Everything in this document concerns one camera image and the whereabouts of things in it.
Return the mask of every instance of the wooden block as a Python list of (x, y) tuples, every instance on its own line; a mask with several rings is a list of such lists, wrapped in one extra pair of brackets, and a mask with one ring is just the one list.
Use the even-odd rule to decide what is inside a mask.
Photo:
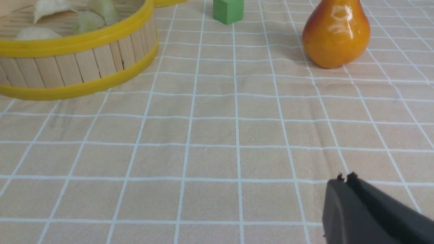
[(213, 0), (213, 18), (225, 25), (243, 19), (244, 0)]

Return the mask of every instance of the wooden slat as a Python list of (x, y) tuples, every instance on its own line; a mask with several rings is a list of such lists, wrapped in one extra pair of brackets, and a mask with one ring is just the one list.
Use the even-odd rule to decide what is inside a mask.
[(152, 47), (154, 46), (155, 40), (157, 38), (157, 29), (155, 26), (155, 21), (154, 21), (154, 16), (151, 16), (151, 18), (149, 19), (149, 21), (146, 23), (145, 25), (145, 29), (146, 29), (146, 36), (148, 41), (148, 49), (151, 50)]
[(54, 57), (35, 58), (35, 61), (46, 88), (65, 86)]
[(96, 64), (95, 55), (93, 54), (92, 49), (76, 53), (76, 59), (83, 82), (100, 79), (98, 65)]
[(0, 65), (13, 87), (27, 87), (27, 83), (21, 73), (16, 60), (13, 58), (0, 58)]
[(109, 44), (93, 49), (101, 77), (116, 74), (116, 65)]
[(56, 61), (65, 86), (73, 86), (83, 83), (76, 56), (74, 54), (56, 56)]
[(45, 88), (35, 59), (15, 59), (29, 88)]
[(131, 37), (126, 36), (118, 40), (118, 43), (122, 61), (124, 62), (124, 69), (127, 69), (135, 64), (134, 48), (131, 42)]
[(138, 29), (133, 34), (131, 34), (131, 42), (133, 44), (135, 60), (136, 62), (138, 62), (141, 59), (143, 59), (143, 57), (145, 56), (145, 50), (143, 48), (143, 39), (141, 36), (140, 29)]
[(3, 86), (10, 86), (9, 80), (6, 77), (6, 74), (4, 73), (3, 68), (0, 65), (0, 85)]
[(110, 43), (110, 49), (112, 50), (112, 57), (115, 61), (116, 71), (120, 72), (124, 70), (124, 64), (122, 63), (121, 51), (119, 50), (119, 43)]
[(140, 28), (140, 34), (141, 34), (141, 39), (143, 40), (143, 50), (145, 51), (145, 54), (149, 53), (149, 37), (147, 35), (147, 30), (146, 30), (146, 26), (144, 25)]

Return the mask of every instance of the beige tablecloth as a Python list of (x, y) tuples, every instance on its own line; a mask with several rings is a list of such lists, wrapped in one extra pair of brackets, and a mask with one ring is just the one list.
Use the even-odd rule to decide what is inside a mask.
[(317, 2), (246, 0), (229, 26), (211, 0), (156, 9), (133, 80), (1, 97), (0, 243), (320, 244), (351, 171), (434, 218), (434, 1), (364, 0), (369, 49), (333, 70), (300, 45)]

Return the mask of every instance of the food item in basket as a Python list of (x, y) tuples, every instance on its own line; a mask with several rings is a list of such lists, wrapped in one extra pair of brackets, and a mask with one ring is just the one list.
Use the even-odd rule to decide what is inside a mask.
[(361, 56), (371, 28), (360, 0), (321, 0), (302, 34), (306, 54), (322, 68), (336, 68)]
[(31, 26), (22, 29), (20, 33), (18, 33), (16, 40), (21, 40), (21, 41), (44, 40), (44, 39), (54, 39), (60, 37), (62, 36), (48, 28)]
[(74, 26), (74, 34), (82, 34), (89, 31), (94, 31), (103, 27), (104, 24), (104, 19), (94, 12), (79, 12), (79, 20)]
[(68, 0), (38, 0), (33, 8), (33, 24), (44, 16), (66, 11), (77, 12)]
[(121, 15), (112, 0), (89, 0), (87, 7), (104, 18), (107, 26), (116, 24), (121, 20)]

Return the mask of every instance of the yellow basket rim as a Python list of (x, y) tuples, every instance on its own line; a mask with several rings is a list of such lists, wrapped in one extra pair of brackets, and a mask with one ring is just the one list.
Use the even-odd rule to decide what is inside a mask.
[(143, 6), (125, 20), (84, 34), (48, 40), (16, 41), (0, 39), (0, 57), (37, 58), (59, 56), (107, 45), (140, 29), (153, 14), (153, 2), (153, 0), (145, 0)]

